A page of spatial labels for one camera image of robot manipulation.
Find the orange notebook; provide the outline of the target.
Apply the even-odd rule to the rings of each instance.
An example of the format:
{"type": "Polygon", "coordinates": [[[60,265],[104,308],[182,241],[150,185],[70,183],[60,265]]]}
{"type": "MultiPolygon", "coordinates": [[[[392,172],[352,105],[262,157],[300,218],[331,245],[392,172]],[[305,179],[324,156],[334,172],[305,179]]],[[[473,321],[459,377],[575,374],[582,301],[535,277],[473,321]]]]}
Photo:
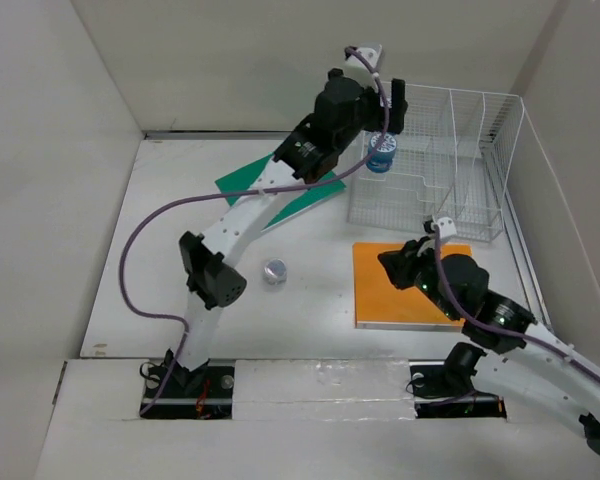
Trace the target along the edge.
{"type": "Polygon", "coordinates": [[[399,250],[399,243],[358,242],[352,247],[355,324],[404,330],[459,331],[464,321],[450,320],[417,288],[396,289],[378,255],[399,250]]]}

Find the blue tape roll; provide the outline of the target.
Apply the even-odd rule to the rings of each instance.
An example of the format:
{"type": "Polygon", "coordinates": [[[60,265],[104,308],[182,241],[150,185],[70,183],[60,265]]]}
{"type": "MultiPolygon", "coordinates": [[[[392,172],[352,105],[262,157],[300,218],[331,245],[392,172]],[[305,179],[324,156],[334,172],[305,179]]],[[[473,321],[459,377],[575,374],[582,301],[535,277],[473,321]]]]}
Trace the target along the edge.
{"type": "Polygon", "coordinates": [[[393,134],[373,133],[367,144],[367,169],[376,174],[387,173],[393,165],[397,146],[397,140],[393,134]]]}

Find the small clear tape roll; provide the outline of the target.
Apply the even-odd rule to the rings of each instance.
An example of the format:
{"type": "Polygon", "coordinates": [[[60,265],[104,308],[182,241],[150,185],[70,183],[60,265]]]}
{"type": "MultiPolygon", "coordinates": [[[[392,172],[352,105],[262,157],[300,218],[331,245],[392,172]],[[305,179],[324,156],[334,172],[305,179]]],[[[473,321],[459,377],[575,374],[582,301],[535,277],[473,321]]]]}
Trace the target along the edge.
{"type": "Polygon", "coordinates": [[[288,270],[280,258],[271,258],[263,266],[263,279],[270,285],[280,285],[286,282],[288,270]]]}

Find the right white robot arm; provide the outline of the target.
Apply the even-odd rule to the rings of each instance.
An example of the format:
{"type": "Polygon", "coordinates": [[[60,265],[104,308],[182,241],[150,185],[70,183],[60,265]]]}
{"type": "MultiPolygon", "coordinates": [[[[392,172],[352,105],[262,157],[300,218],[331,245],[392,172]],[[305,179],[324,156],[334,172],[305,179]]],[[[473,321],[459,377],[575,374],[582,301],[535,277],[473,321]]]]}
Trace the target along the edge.
{"type": "Polygon", "coordinates": [[[437,402],[474,393],[512,398],[553,416],[600,456],[600,367],[559,340],[533,314],[489,288],[489,273],[464,254],[441,256],[432,239],[411,240],[378,261],[399,290],[417,288],[463,323],[433,374],[414,383],[437,402]]]}

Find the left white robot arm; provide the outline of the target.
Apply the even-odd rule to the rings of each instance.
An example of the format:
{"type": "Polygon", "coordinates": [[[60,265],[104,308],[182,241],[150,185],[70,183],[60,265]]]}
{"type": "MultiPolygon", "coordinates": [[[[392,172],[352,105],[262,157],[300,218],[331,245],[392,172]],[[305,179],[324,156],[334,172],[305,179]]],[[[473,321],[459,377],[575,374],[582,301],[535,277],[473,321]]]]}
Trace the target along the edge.
{"type": "Polygon", "coordinates": [[[247,287],[236,267],[249,245],[305,190],[335,182],[331,171],[361,132],[402,132],[407,108],[404,80],[392,79],[386,91],[375,74],[358,80],[332,70],[313,111],[274,150],[250,187],[206,230],[181,236],[188,330],[174,356],[178,363],[168,374],[168,384],[176,393],[188,397],[202,387],[201,370],[209,362],[221,313],[247,287]]]}

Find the green notebook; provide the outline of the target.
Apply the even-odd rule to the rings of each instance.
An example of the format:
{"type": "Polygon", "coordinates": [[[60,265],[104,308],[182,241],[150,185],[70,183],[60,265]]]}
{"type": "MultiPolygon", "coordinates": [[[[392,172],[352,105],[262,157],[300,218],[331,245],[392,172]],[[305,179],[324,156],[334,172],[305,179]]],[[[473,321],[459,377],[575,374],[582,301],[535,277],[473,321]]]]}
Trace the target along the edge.
{"type": "MultiPolygon", "coordinates": [[[[264,167],[271,158],[272,154],[269,154],[216,179],[216,187],[222,193],[248,190],[251,187],[251,184],[259,178],[264,167]]],[[[287,204],[263,228],[262,232],[275,228],[278,224],[290,220],[292,217],[317,206],[319,203],[344,193],[345,189],[345,183],[343,181],[338,181],[318,189],[306,190],[301,196],[287,204]]]]}

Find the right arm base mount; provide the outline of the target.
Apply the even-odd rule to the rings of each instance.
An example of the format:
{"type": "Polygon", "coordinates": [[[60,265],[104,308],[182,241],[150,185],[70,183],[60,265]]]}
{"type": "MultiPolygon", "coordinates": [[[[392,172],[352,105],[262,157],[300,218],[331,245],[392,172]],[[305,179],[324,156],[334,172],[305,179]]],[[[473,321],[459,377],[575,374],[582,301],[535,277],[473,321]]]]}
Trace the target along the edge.
{"type": "Polygon", "coordinates": [[[455,389],[442,379],[441,364],[412,364],[405,390],[414,398],[418,420],[506,419],[504,401],[473,388],[455,389]]]}

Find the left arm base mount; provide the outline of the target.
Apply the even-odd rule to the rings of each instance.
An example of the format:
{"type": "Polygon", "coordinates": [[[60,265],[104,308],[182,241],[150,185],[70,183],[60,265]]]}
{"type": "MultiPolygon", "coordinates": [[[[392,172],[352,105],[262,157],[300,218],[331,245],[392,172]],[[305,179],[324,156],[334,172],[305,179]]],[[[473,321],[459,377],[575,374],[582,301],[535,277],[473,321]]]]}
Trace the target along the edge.
{"type": "Polygon", "coordinates": [[[139,416],[147,420],[227,420],[232,418],[234,362],[209,362],[195,370],[174,363],[168,350],[160,362],[139,367],[144,390],[139,416]]]}

